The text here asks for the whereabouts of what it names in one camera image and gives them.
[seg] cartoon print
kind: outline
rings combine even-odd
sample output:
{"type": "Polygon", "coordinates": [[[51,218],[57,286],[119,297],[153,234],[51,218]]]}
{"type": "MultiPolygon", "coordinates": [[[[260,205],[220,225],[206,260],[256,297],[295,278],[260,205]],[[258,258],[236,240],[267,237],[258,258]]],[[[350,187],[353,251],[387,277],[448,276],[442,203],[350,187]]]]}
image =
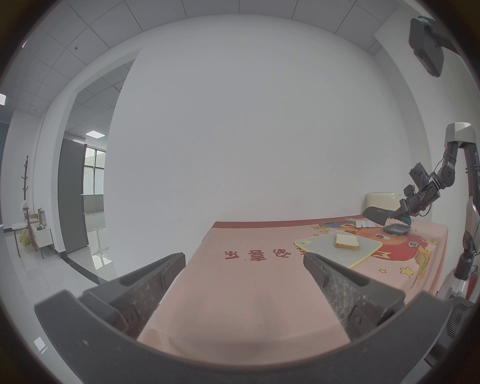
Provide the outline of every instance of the cartoon print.
{"type": "MultiPolygon", "coordinates": [[[[406,233],[402,236],[389,235],[383,232],[379,227],[359,228],[356,231],[346,229],[345,231],[355,233],[356,235],[365,237],[367,239],[380,241],[383,245],[378,251],[372,254],[373,257],[395,261],[414,259],[419,265],[419,271],[413,281],[413,284],[416,282],[419,283],[425,276],[427,264],[432,256],[432,252],[426,249],[428,242],[420,236],[412,233],[406,233]]],[[[409,274],[407,270],[400,273],[404,273],[406,275],[409,274]]]]}
{"type": "Polygon", "coordinates": [[[316,226],[312,227],[313,229],[319,229],[321,233],[327,234],[329,228],[336,228],[342,230],[352,230],[354,232],[357,231],[355,220],[343,220],[343,221],[333,221],[331,223],[323,223],[317,224],[316,226]]]}

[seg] star print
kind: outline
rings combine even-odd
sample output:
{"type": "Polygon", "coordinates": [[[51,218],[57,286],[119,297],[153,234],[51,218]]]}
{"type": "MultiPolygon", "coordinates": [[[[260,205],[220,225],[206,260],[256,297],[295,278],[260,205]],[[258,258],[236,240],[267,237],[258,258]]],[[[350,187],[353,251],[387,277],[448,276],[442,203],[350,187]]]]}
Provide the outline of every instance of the star print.
{"type": "Polygon", "coordinates": [[[410,269],[410,267],[407,268],[400,268],[400,273],[403,273],[405,275],[408,275],[408,278],[413,275],[413,271],[410,269]]]}

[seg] table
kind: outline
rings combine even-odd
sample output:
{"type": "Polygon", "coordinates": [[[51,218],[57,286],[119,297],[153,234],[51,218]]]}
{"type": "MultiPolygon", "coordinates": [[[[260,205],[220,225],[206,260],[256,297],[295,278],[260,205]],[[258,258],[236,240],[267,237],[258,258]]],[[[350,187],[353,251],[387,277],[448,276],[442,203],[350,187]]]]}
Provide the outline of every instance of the table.
{"type": "Polygon", "coordinates": [[[44,226],[42,229],[39,230],[37,230],[36,228],[32,228],[32,233],[35,238],[35,244],[38,248],[40,248],[40,252],[43,258],[42,247],[53,244],[52,232],[49,227],[44,226]]]}
{"type": "Polygon", "coordinates": [[[309,358],[349,342],[303,266],[294,241],[343,230],[383,246],[353,269],[402,289],[435,294],[447,227],[413,220],[402,237],[355,228],[362,216],[222,223],[210,229],[138,341],[196,361],[263,365],[309,358]]]}

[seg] ceiling tile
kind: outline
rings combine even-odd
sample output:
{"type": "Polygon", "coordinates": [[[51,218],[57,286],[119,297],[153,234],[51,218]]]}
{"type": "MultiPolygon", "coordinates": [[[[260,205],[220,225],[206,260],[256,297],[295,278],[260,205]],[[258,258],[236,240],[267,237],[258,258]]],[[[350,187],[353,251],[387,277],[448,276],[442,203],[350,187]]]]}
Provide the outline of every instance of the ceiling tile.
{"type": "Polygon", "coordinates": [[[125,2],[144,31],[186,18],[181,0],[126,0],[125,2]]]}
{"type": "Polygon", "coordinates": [[[187,17],[238,13],[239,0],[183,0],[187,17]]]}
{"type": "Polygon", "coordinates": [[[17,106],[17,100],[14,99],[13,97],[7,97],[5,99],[5,105],[0,107],[1,109],[3,108],[13,108],[15,109],[15,107],[17,106]]]}
{"type": "Polygon", "coordinates": [[[126,66],[129,70],[132,69],[132,65],[133,65],[133,62],[134,62],[134,61],[135,61],[135,60],[132,60],[132,61],[129,61],[128,63],[125,63],[125,66],[126,66]]]}
{"type": "Polygon", "coordinates": [[[19,111],[28,113],[28,109],[30,108],[30,106],[23,101],[17,101],[17,106],[15,108],[19,111]]]}
{"type": "Polygon", "coordinates": [[[64,47],[68,47],[87,28],[87,24],[72,9],[58,20],[50,34],[64,47]]]}
{"type": "Polygon", "coordinates": [[[106,90],[100,92],[97,97],[105,101],[110,106],[114,107],[117,104],[117,100],[120,96],[120,91],[115,87],[107,88],[106,90]]]}
{"type": "Polygon", "coordinates": [[[375,41],[370,48],[368,48],[367,52],[375,55],[379,50],[382,49],[382,44],[377,40],[375,41]]]}
{"type": "Polygon", "coordinates": [[[14,84],[13,78],[5,78],[2,84],[0,85],[0,93],[3,93],[7,97],[12,97],[14,99],[18,98],[18,94],[20,93],[20,87],[17,87],[14,84]]]}
{"type": "Polygon", "coordinates": [[[122,80],[125,80],[128,75],[128,69],[124,65],[121,65],[114,70],[110,71],[106,75],[103,75],[103,78],[110,84],[114,85],[122,80]]]}
{"type": "Polygon", "coordinates": [[[18,52],[17,57],[13,60],[12,67],[18,69],[20,72],[27,73],[32,60],[33,55],[26,50],[21,49],[18,52]]]}
{"type": "Polygon", "coordinates": [[[99,79],[96,79],[93,83],[91,83],[88,87],[85,87],[85,89],[88,92],[96,95],[97,93],[102,92],[108,87],[110,87],[110,84],[107,83],[103,77],[100,77],[99,79]]]}
{"type": "Polygon", "coordinates": [[[94,31],[87,28],[68,46],[68,50],[85,64],[90,64],[108,50],[108,45],[94,31]]]}
{"type": "Polygon", "coordinates": [[[335,33],[352,6],[349,0],[299,0],[293,20],[335,33]]]}
{"type": "Polygon", "coordinates": [[[41,82],[38,80],[35,80],[33,77],[30,76],[25,76],[24,83],[22,84],[22,89],[25,91],[36,95],[36,92],[40,88],[41,82]]]}
{"type": "Polygon", "coordinates": [[[90,108],[93,112],[100,113],[111,108],[105,101],[100,100],[97,96],[93,96],[84,102],[84,106],[90,108]]]}
{"type": "Polygon", "coordinates": [[[34,97],[35,97],[34,95],[32,95],[31,93],[28,93],[27,91],[25,91],[23,89],[18,94],[18,99],[20,101],[23,101],[26,104],[32,104],[32,101],[33,101],[34,97]]]}
{"type": "Polygon", "coordinates": [[[77,103],[80,103],[80,104],[83,104],[85,101],[87,101],[88,99],[90,99],[91,97],[93,97],[94,95],[91,94],[90,92],[88,92],[86,89],[82,89],[77,97],[75,98],[75,101],[77,103]]]}
{"type": "Polygon", "coordinates": [[[122,80],[122,81],[116,83],[116,84],[114,85],[114,87],[117,88],[119,91],[121,91],[124,82],[125,82],[125,80],[122,80]]]}
{"type": "Polygon", "coordinates": [[[51,67],[64,50],[65,48],[57,40],[47,35],[35,56],[51,67]]]}
{"type": "Polygon", "coordinates": [[[53,65],[53,69],[62,75],[73,79],[86,65],[83,64],[78,57],[71,53],[68,49],[64,50],[59,59],[53,65]]]}
{"type": "Polygon", "coordinates": [[[355,4],[382,23],[398,8],[396,0],[357,0],[355,4]]]}
{"type": "Polygon", "coordinates": [[[43,109],[34,107],[34,106],[32,105],[32,106],[30,106],[30,108],[28,109],[28,113],[29,113],[30,115],[34,115],[34,116],[37,116],[37,117],[42,117],[43,114],[45,113],[45,111],[44,111],[43,109]]]}
{"type": "Polygon", "coordinates": [[[240,13],[258,13],[291,19],[297,0],[240,0],[240,13]]]}
{"type": "Polygon", "coordinates": [[[69,78],[63,76],[61,73],[58,73],[53,68],[48,72],[45,80],[43,81],[44,84],[56,89],[57,91],[61,91],[64,86],[66,86],[69,82],[69,78]]]}
{"type": "Polygon", "coordinates": [[[78,0],[72,5],[82,19],[90,25],[105,12],[120,4],[121,0],[78,0]]]}
{"type": "Polygon", "coordinates": [[[28,37],[23,49],[32,55],[35,55],[46,37],[47,33],[42,28],[37,27],[28,37]]]}
{"type": "Polygon", "coordinates": [[[50,105],[50,102],[45,100],[45,99],[42,99],[41,97],[35,96],[33,101],[32,101],[32,105],[34,107],[46,110],[48,108],[48,106],[50,105]]]}
{"type": "Polygon", "coordinates": [[[72,118],[72,120],[78,121],[80,124],[81,122],[91,118],[92,116],[96,115],[96,112],[92,111],[90,108],[87,108],[84,105],[80,105],[76,110],[76,117],[72,118]]]}
{"type": "Polygon", "coordinates": [[[90,27],[109,47],[142,31],[124,2],[100,16],[90,27]]]}
{"type": "Polygon", "coordinates": [[[25,80],[25,73],[17,71],[15,68],[10,69],[7,76],[11,76],[13,84],[17,87],[21,87],[25,80]]]}
{"type": "Polygon", "coordinates": [[[50,32],[55,26],[57,21],[63,16],[63,14],[70,9],[70,6],[65,0],[60,1],[45,16],[43,21],[40,23],[40,26],[47,32],[50,32]]]}
{"type": "Polygon", "coordinates": [[[367,50],[375,42],[373,33],[381,25],[382,23],[367,11],[354,5],[336,34],[367,50]]]}
{"type": "Polygon", "coordinates": [[[88,122],[96,124],[98,127],[109,124],[108,118],[103,116],[101,113],[89,118],[88,122]]]}
{"type": "Polygon", "coordinates": [[[58,91],[53,89],[52,87],[49,87],[48,85],[41,84],[36,95],[38,97],[41,97],[42,99],[52,102],[55,99],[55,97],[57,97],[58,91]]]}
{"type": "Polygon", "coordinates": [[[65,126],[65,131],[68,131],[72,128],[75,128],[76,126],[77,126],[77,124],[72,123],[70,120],[67,120],[67,124],[65,126]]]}
{"type": "Polygon", "coordinates": [[[112,120],[114,111],[115,111],[115,108],[109,108],[105,112],[102,112],[102,115],[105,116],[105,117],[108,117],[110,120],[112,120]]]}
{"type": "Polygon", "coordinates": [[[28,68],[27,75],[41,82],[45,79],[48,71],[50,71],[50,67],[34,57],[30,68],[28,68]]]}
{"type": "Polygon", "coordinates": [[[9,87],[8,89],[3,89],[3,87],[1,88],[1,92],[7,96],[7,97],[11,97],[11,98],[14,98],[14,99],[18,99],[18,95],[20,94],[20,91],[21,89],[15,85],[9,87]]]}

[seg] robotic arm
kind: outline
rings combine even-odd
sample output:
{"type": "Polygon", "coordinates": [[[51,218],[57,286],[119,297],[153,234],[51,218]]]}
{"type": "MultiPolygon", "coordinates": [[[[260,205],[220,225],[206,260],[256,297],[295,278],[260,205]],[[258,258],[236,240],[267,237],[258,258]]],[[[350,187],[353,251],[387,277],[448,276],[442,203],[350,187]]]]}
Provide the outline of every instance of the robotic arm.
{"type": "Polygon", "coordinates": [[[444,300],[450,296],[465,297],[468,288],[470,268],[476,253],[480,252],[480,161],[477,151],[475,131],[469,123],[452,123],[445,133],[445,152],[442,167],[438,174],[427,173],[421,163],[418,163],[409,173],[418,187],[409,185],[404,189],[405,199],[400,200],[392,218],[404,215],[417,216],[440,197],[440,189],[453,185],[455,181],[455,163],[457,151],[463,148],[467,162],[468,203],[465,233],[463,235],[463,252],[458,259],[454,271],[447,277],[438,292],[444,300]]]}

